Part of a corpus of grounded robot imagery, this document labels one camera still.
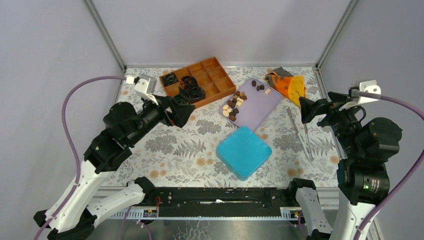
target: glossy gray surface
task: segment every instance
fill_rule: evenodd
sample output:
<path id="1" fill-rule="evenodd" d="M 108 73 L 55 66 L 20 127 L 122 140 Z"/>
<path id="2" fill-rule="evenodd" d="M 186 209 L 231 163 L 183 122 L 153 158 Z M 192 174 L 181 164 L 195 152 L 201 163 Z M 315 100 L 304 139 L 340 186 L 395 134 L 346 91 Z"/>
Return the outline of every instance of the glossy gray surface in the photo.
<path id="1" fill-rule="evenodd" d="M 325 211 L 328 222 L 333 226 L 337 211 Z M 108 219 L 100 224 L 87 240 L 117 240 L 121 220 Z M 177 221 L 162 220 L 148 225 L 153 240 L 304 240 L 299 227 L 287 221 Z M 135 221 L 124 224 L 122 240 L 148 240 L 145 228 Z"/>

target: lavender board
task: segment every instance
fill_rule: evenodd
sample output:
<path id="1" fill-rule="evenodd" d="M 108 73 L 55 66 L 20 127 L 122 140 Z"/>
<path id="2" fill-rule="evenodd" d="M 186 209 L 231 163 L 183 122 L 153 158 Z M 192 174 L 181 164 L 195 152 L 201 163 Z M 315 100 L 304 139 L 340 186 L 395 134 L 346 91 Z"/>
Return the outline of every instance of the lavender board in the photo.
<path id="1" fill-rule="evenodd" d="M 256 86 L 252 86 L 253 80 L 256 81 L 256 86 L 263 85 L 265 89 L 257 91 Z M 265 94 L 267 89 L 271 90 L 268 95 Z M 230 97 L 219 107 L 219 114 L 239 127 L 248 127 L 252 132 L 261 125 L 261 123 L 276 108 L 283 98 L 281 93 L 256 78 L 248 78 L 246 82 L 237 89 L 237 91 L 240 91 L 240 93 L 244 92 L 247 96 L 247 100 L 245 100 L 240 107 L 236 107 L 239 110 L 239 113 L 235 117 L 236 120 L 233 122 L 223 115 L 223 106 L 227 104 L 228 100 L 233 99 L 233 94 L 231 94 Z"/>

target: blue lid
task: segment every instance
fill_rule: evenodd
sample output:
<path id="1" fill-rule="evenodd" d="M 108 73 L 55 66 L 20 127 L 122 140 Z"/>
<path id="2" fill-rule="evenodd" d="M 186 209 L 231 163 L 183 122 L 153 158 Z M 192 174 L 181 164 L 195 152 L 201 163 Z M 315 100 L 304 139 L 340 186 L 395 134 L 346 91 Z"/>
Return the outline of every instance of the blue lid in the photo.
<path id="1" fill-rule="evenodd" d="M 216 148 L 216 154 L 242 181 L 250 177 L 268 158 L 272 149 L 248 127 L 242 126 Z"/>

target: tabletop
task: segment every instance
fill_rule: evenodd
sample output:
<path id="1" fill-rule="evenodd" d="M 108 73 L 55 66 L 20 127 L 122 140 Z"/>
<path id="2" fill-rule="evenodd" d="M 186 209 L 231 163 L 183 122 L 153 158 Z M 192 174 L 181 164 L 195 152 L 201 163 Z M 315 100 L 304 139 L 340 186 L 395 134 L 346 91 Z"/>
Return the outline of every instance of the tabletop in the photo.
<path id="1" fill-rule="evenodd" d="M 158 79 L 154 94 L 165 96 L 159 76 L 178 68 L 128 68 L 126 75 L 148 75 Z M 239 87 L 246 79 L 264 81 L 271 67 L 224 67 L 234 84 Z M 322 98 L 314 70 L 310 66 L 284 67 L 294 76 L 304 76 L 307 96 Z M 286 98 L 271 112 L 255 133 L 272 148 L 270 158 L 248 178 L 239 180 L 218 159 L 216 148 L 238 129 L 219 114 L 224 97 L 200 107 L 191 114 L 183 128 L 158 124 L 136 146 L 132 155 L 102 186 L 120 187 L 138 177 L 146 176 L 157 187 L 277 187 L 286 188 L 294 178 L 305 178 L 317 187 L 336 187 L 339 162 L 335 141 L 329 127 L 318 127 L 323 116 L 307 125 L 313 162 L 303 152 L 295 130 L 287 116 L 291 108 L 297 128 L 305 138 L 300 109 Z M 140 96 L 131 85 L 123 83 L 118 102 L 129 102 L 135 110 L 142 108 Z"/>

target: wooden tray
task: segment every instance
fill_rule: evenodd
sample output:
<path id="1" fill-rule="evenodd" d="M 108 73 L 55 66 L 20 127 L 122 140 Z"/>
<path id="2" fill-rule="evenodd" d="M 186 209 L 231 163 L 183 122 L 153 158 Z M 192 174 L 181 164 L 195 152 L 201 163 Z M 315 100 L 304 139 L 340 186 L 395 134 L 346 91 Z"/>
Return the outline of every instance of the wooden tray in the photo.
<path id="1" fill-rule="evenodd" d="M 163 78 L 172 73 L 176 75 L 178 82 L 165 86 Z M 184 88 L 184 83 L 181 80 L 184 76 L 195 77 L 198 85 L 206 92 L 205 99 L 193 103 L 196 108 L 215 102 L 236 91 L 236 86 L 216 57 L 161 75 L 159 79 L 168 96 L 174 97 L 179 93 L 178 87 Z"/>

